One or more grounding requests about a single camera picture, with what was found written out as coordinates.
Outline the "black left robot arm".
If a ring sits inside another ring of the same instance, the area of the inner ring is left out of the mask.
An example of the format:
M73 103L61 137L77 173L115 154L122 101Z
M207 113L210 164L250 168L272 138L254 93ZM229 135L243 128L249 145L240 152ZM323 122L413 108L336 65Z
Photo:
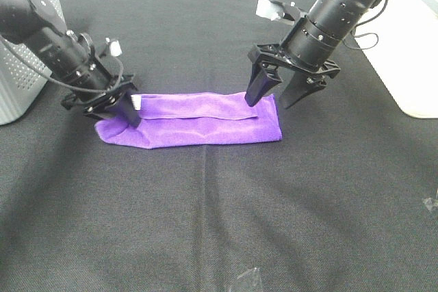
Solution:
M120 60L117 39L96 48L87 33L68 29L49 0L1 0L1 41L6 49L24 44L52 72L48 81L71 91L62 101L64 108L80 106L91 118L120 116L133 127L140 124L131 100L133 75L102 62L104 57Z

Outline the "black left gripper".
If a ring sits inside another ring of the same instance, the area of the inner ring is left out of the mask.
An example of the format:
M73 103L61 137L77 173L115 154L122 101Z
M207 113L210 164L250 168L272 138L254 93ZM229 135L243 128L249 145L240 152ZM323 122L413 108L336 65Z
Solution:
M113 92L92 96L88 101L82 101L75 93L70 93L61 101L61 105L67 110L78 106L82 108L84 116L95 120L107 120L119 115L131 127L137 128L141 118L131 101L131 96L138 90L135 82L135 75L123 75L121 84Z

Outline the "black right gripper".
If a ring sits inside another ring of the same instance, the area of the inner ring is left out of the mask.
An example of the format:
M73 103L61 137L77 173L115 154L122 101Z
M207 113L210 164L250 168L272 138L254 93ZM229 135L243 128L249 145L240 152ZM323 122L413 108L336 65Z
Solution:
M341 70L331 59L310 66L297 57L288 55L280 44L254 44L248 58L252 62L252 72L244 99L250 107L254 107L267 92L282 82L278 74L279 66L299 72L293 75L280 96L280 104L285 109L326 87L324 79L311 77L328 76L334 79Z

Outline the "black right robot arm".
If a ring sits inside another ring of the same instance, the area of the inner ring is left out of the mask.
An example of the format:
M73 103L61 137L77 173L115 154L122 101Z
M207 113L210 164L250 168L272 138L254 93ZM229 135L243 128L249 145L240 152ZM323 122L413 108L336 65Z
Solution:
M280 96L284 108L323 90L326 78L335 78L339 66L330 56L351 34L362 16L386 0L316 0L308 12L292 3L258 0L256 15L291 26L291 31L277 44L258 44L248 57L252 73L245 94L253 107L274 86L282 83L279 68L293 74Z

